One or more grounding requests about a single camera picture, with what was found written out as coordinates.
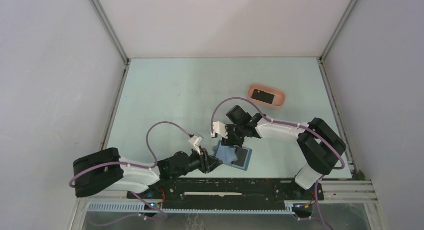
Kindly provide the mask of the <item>blue card holder wallet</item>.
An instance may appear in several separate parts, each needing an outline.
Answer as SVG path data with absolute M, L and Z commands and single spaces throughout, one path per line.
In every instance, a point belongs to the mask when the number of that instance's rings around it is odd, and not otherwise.
M 235 159 L 235 147 L 223 146 L 222 142 L 219 141 L 218 144 L 213 148 L 213 156 L 220 159 L 224 165 L 233 167 L 233 166 L 231 166 L 231 162 L 234 161 L 234 159 Z

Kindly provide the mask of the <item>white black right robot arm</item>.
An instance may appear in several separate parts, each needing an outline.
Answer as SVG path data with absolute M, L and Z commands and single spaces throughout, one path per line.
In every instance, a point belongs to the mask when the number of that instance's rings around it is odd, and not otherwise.
M 321 118 L 296 123 L 272 119 L 262 113 L 250 115 L 235 105 L 226 113 L 229 124 L 214 121 L 211 135 L 219 135 L 224 146 L 242 146 L 245 138 L 280 139 L 295 142 L 305 160 L 305 165 L 294 177 L 291 194 L 304 199 L 311 187 L 334 169 L 342 169 L 345 162 L 342 155 L 347 146 L 335 131 Z

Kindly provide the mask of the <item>black credit card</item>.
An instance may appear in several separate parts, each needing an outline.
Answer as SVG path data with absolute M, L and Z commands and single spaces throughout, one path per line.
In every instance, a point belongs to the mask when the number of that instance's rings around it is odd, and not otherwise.
M 235 149 L 236 160 L 231 162 L 231 166 L 246 170 L 249 165 L 251 157 L 251 149 L 236 148 Z
M 274 94 L 271 94 L 259 89 L 254 89 L 251 94 L 252 99 L 263 102 L 263 103 L 267 103 L 267 104 L 273 104 L 274 97 L 275 97 Z

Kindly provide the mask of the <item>pink oval tray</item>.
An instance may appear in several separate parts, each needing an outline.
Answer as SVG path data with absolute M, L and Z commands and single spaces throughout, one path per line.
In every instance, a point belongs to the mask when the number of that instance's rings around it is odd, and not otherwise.
M 259 90 L 263 90 L 265 92 L 274 94 L 274 100 L 273 100 L 273 104 L 267 104 L 267 103 L 263 103 L 257 100 L 254 100 L 251 98 L 252 92 L 254 89 L 259 89 Z M 263 106 L 269 109 L 281 109 L 285 103 L 285 99 L 286 99 L 286 95 L 283 91 L 277 89 L 277 88 L 273 88 L 270 86 L 266 86 L 266 85 L 262 85 L 262 84 L 252 84 L 247 91 L 247 98 L 252 101 L 254 104 L 259 105 L 259 106 Z

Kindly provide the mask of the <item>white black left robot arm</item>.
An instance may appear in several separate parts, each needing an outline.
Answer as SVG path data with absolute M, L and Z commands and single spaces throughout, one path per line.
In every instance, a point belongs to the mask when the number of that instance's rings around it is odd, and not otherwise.
M 176 152 L 171 157 L 152 166 L 120 156 L 117 148 L 107 148 L 76 159 L 74 177 L 69 186 L 78 198 L 89 197 L 102 191 L 127 191 L 142 194 L 145 198 L 156 196 L 158 189 L 172 184 L 177 178 L 199 170 L 208 174 L 222 165 L 222 161 L 208 154 Z

